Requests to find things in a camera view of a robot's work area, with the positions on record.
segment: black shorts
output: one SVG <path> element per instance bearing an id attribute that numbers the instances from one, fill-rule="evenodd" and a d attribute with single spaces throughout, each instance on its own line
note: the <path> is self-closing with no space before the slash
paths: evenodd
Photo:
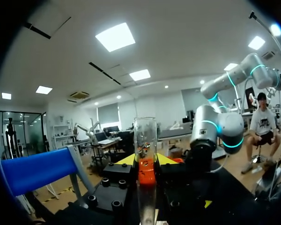
<path id="1" fill-rule="evenodd" d="M 265 135 L 260 135 L 260 137 L 262 138 L 261 141 L 258 141 L 257 143 L 255 143 L 255 146 L 259 146 L 259 145 L 264 145 L 266 143 L 268 143 L 269 145 L 272 144 L 272 138 L 274 137 L 274 134 L 272 131 L 266 133 Z"/>

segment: laptop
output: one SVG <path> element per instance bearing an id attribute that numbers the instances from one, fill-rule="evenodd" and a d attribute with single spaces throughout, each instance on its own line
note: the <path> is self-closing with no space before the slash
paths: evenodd
<path id="1" fill-rule="evenodd" d="M 107 139 L 104 132 L 96 133 L 95 134 L 98 144 L 110 144 L 114 142 L 114 140 Z"/>

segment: window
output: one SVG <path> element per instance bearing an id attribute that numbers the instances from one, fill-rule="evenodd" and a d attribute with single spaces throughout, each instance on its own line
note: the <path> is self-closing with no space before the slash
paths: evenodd
<path id="1" fill-rule="evenodd" d="M 101 124 L 101 129 L 118 126 L 119 130 L 121 130 L 122 125 L 119 114 L 117 103 L 97 108 L 97 119 Z"/>

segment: ceiling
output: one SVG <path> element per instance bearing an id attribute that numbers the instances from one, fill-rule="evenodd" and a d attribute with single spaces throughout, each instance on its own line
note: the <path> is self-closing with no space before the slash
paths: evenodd
<path id="1" fill-rule="evenodd" d="M 51 0 L 49 4 L 49 11 L 40 8 L 28 22 L 48 31 L 51 39 L 25 27 L 20 30 L 0 72 L 0 92 L 11 93 L 12 100 L 0 99 L 0 104 L 39 107 L 76 91 L 89 93 L 86 104 L 93 104 L 104 96 L 116 97 L 114 93 L 128 99 L 150 90 L 165 91 L 164 85 L 171 90 L 193 88 L 202 77 L 222 74 L 229 63 L 240 62 L 251 52 L 262 55 L 277 49 L 269 34 L 248 19 L 254 10 L 266 22 L 244 0 Z M 62 25 L 56 32 L 55 22 Z M 135 44 L 108 52 L 95 36 L 120 23 L 127 23 Z M 256 35 L 266 43 L 254 51 L 247 46 Z M 143 69 L 151 78 L 134 82 L 128 75 Z M 53 90 L 36 94 L 39 85 Z"/>

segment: black cap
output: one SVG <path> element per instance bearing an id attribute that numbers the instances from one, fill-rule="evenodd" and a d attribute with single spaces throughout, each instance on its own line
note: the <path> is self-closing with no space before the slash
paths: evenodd
<path id="1" fill-rule="evenodd" d="M 265 93 L 261 92 L 258 94 L 257 96 L 257 100 L 260 101 L 260 100 L 266 100 L 266 95 Z"/>

